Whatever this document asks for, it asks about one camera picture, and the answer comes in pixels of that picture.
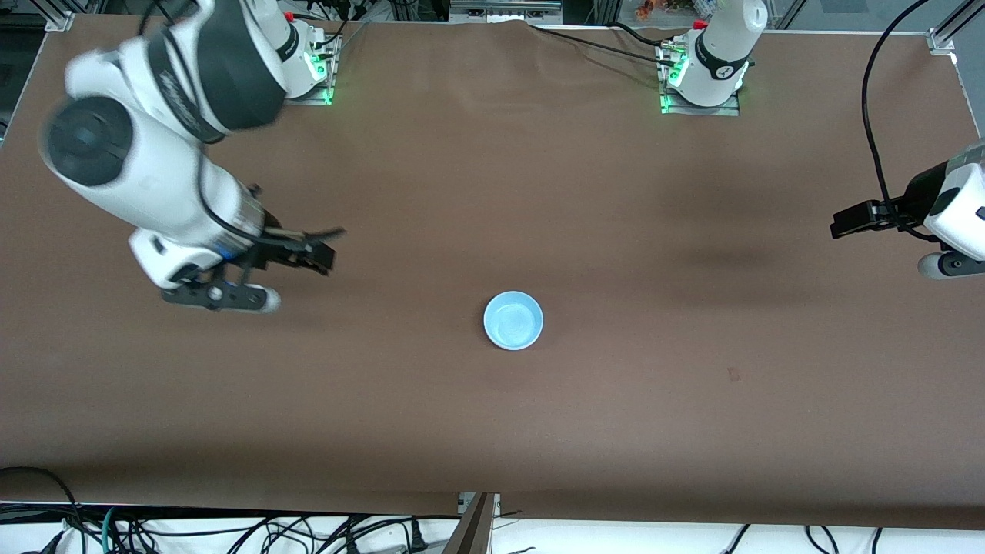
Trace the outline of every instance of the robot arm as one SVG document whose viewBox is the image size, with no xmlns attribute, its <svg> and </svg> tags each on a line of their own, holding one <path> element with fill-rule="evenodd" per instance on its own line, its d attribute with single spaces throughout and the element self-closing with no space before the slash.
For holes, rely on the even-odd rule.
<svg viewBox="0 0 985 554">
<path fill-rule="evenodd" d="M 768 16 L 762 0 L 718 0 L 707 28 L 674 38 L 686 45 L 686 53 L 669 85 L 692 104 L 722 105 L 742 86 Z"/>
<path fill-rule="evenodd" d="M 831 236 L 924 226 L 942 250 L 917 264 L 931 279 L 985 273 L 985 140 L 913 177 L 902 196 L 868 200 L 834 214 Z"/>
<path fill-rule="evenodd" d="M 70 62 L 71 99 L 42 131 L 42 154 L 68 186 L 137 227 L 131 249 L 166 301 L 272 312 L 280 297 L 247 283 L 251 269 L 273 261 L 327 274 L 334 250 L 323 240 L 342 231 L 280 229 L 258 189 L 212 164 L 199 143 L 271 123 L 291 87 L 284 68 L 312 45 L 297 43 L 275 0 L 199 6 L 180 24 Z M 295 36 L 295 45 L 279 51 L 271 36 Z M 238 282 L 227 280 L 228 265 L 242 269 Z"/>
</svg>

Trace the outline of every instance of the light blue bowl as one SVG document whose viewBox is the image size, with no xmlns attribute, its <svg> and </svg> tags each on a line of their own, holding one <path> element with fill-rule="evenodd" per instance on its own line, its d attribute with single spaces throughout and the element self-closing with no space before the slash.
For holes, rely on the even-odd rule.
<svg viewBox="0 0 985 554">
<path fill-rule="evenodd" d="M 483 325 L 492 344 L 504 350 L 523 350 L 541 336 L 544 313 L 527 293 L 507 291 L 490 300 Z"/>
</svg>

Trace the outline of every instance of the brown table surface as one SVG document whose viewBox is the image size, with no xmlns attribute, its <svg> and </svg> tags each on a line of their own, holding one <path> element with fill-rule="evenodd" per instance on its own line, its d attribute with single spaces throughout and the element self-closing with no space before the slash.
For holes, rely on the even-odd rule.
<svg viewBox="0 0 985 554">
<path fill-rule="evenodd" d="M 38 156 L 65 63 L 135 22 L 49 35 L 0 150 L 0 463 L 87 502 L 985 523 L 985 280 L 828 234 L 878 194 L 874 36 L 765 35 L 742 116 L 701 118 L 521 23 L 371 25 L 335 105 L 210 151 L 289 227 L 349 230 L 327 279 L 256 274 L 284 298 L 257 316 L 161 302 L 129 226 Z M 920 36 L 887 43 L 872 111 L 896 193 L 975 138 Z M 522 352 L 482 331 L 509 289 L 545 311 Z"/>
</svg>

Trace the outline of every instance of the white floor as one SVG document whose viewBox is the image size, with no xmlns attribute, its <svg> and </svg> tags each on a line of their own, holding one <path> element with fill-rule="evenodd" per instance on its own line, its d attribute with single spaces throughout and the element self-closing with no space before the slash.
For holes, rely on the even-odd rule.
<svg viewBox="0 0 985 554">
<path fill-rule="evenodd" d="M 161 531 L 201 531 L 249 526 L 258 519 L 184 519 L 152 521 L 148 528 Z M 290 523 L 293 519 L 284 519 Z M 310 522 L 316 533 L 328 533 L 342 518 L 316 518 Z M 454 520 L 425 520 L 421 523 L 425 541 L 447 539 Z M 512 554 L 534 547 L 531 554 L 722 554 L 738 525 L 718 523 L 640 523 L 546 519 L 498 519 L 492 533 L 492 554 Z M 58 532 L 58 523 L 0 525 L 0 554 L 23 554 L 39 551 Z M 831 527 L 841 554 L 870 554 L 874 530 L 864 527 Z M 827 547 L 817 527 L 815 537 Z M 224 554 L 240 533 L 202 537 L 158 537 L 160 554 Z M 260 552 L 266 532 L 255 533 L 239 554 Z M 387 547 L 404 544 L 399 525 L 381 529 L 358 546 L 361 554 L 372 554 Z M 334 554 L 333 546 L 328 554 Z M 81 552 L 79 533 L 71 531 L 62 539 L 58 554 Z M 89 552 L 99 554 L 99 544 L 90 539 Z M 302 545 L 288 540 L 277 541 L 271 554 L 304 554 Z M 879 543 L 878 554 L 980 554 L 985 552 L 985 532 L 887 529 Z M 793 525 L 753 525 L 736 554 L 818 554 L 808 542 L 804 530 Z"/>
</svg>

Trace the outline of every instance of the metal bracket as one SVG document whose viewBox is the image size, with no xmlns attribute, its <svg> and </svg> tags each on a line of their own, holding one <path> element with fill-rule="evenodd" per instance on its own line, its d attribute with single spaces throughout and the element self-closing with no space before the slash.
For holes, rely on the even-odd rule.
<svg viewBox="0 0 985 554">
<path fill-rule="evenodd" d="M 940 42 L 940 36 L 937 35 L 936 29 L 931 29 L 927 31 L 927 47 L 930 48 L 930 55 L 932 56 L 951 56 L 954 54 L 954 41 L 948 40 L 946 42 Z"/>
<path fill-rule="evenodd" d="M 72 27 L 72 20 L 75 19 L 75 11 L 83 11 L 82 7 L 74 2 L 56 3 L 53 0 L 31 0 L 31 3 L 46 21 L 44 24 L 46 33 L 68 31 Z"/>
<path fill-rule="evenodd" d="M 954 54 L 954 37 L 985 11 L 985 0 L 962 0 L 941 24 L 927 31 L 927 45 L 935 56 Z"/>
</svg>

